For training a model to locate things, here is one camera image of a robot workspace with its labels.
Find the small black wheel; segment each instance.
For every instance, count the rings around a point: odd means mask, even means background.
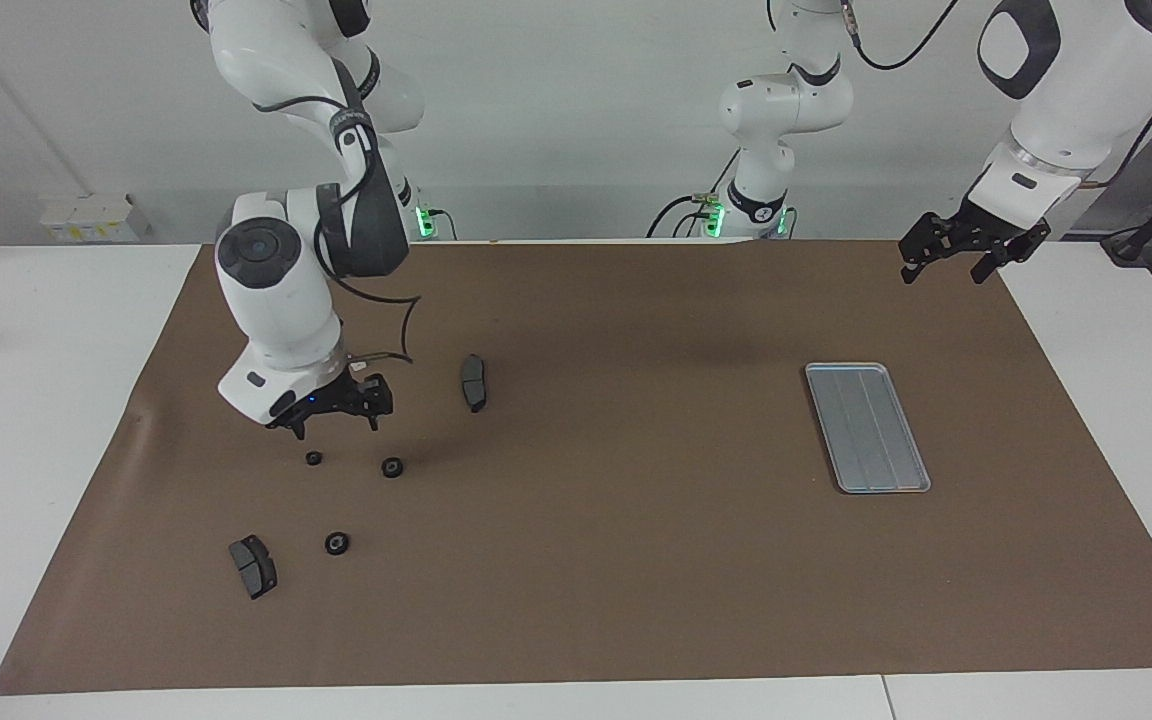
[[[349,536],[344,533],[332,533],[323,541],[323,547],[328,551],[328,555],[338,556],[349,552]]]
[[[403,465],[401,457],[389,457],[380,464],[380,475],[384,475],[384,477],[387,477],[391,480],[396,480],[397,478],[403,477],[403,470],[406,470],[406,467]]]

